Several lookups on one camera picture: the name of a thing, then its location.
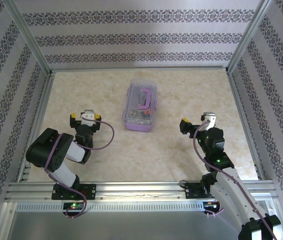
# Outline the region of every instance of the purple handle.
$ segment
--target purple handle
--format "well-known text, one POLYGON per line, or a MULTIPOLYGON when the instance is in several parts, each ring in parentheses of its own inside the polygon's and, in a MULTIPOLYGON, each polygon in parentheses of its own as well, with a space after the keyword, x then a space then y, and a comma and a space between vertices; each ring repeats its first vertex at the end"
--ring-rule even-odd
POLYGON ((146 87, 143 87, 141 89, 143 92, 147 93, 147 98, 146 98, 146 104, 144 106, 138 104, 138 110, 145 110, 145 109, 149 109, 150 106, 151 106, 151 95, 152 95, 152 92, 150 89, 146 88, 146 87))

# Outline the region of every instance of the clear plastic lid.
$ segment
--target clear plastic lid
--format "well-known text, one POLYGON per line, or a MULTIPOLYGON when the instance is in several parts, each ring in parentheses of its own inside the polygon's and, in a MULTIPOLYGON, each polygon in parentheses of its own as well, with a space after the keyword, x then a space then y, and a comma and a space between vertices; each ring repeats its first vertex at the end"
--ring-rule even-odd
POLYGON ((128 89, 124 123, 150 126, 156 110, 156 83, 152 80, 132 79, 128 89))

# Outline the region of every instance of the beige marble surface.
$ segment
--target beige marble surface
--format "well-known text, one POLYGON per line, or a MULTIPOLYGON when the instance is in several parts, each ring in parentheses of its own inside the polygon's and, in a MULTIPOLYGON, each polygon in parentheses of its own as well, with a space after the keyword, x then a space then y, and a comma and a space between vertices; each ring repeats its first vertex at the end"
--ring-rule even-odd
MULTIPOLYGON (((243 180, 257 175, 234 98, 224 70, 113 70, 57 73, 42 129, 75 135, 69 115, 85 109, 99 113, 115 129, 112 144, 93 151, 85 165, 65 160, 81 181, 200 180, 207 173, 192 140, 182 135, 179 123, 187 117, 200 123, 203 112, 217 115, 224 130, 225 150, 243 180), (130 80, 157 83, 157 112, 151 132, 126 130, 122 120, 130 80)), ((105 145, 111 130, 102 125, 93 136, 94 147, 105 145)), ((32 167, 29 182, 51 181, 42 168, 32 167)))

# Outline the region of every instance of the purple plastic box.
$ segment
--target purple plastic box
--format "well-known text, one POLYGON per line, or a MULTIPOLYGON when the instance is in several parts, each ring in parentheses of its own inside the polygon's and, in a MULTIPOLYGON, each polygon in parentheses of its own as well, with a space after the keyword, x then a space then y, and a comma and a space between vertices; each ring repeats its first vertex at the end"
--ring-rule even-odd
POLYGON ((149 132, 154 124, 157 107, 157 87, 152 80, 132 79, 127 91, 127 105, 123 112, 126 129, 149 132))

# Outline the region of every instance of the patterned wallpaper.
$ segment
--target patterned wallpaper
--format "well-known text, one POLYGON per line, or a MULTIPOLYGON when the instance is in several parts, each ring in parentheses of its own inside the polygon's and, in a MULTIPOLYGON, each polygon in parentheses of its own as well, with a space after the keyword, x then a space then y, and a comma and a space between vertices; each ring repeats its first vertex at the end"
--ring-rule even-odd
POLYGON ((233 78, 266 176, 283 207, 283 0, 275 0, 233 78))
POLYGON ((259 0, 18 0, 55 69, 226 66, 259 0))
POLYGON ((16 180, 45 79, 0 1, 0 210, 8 183, 16 180))

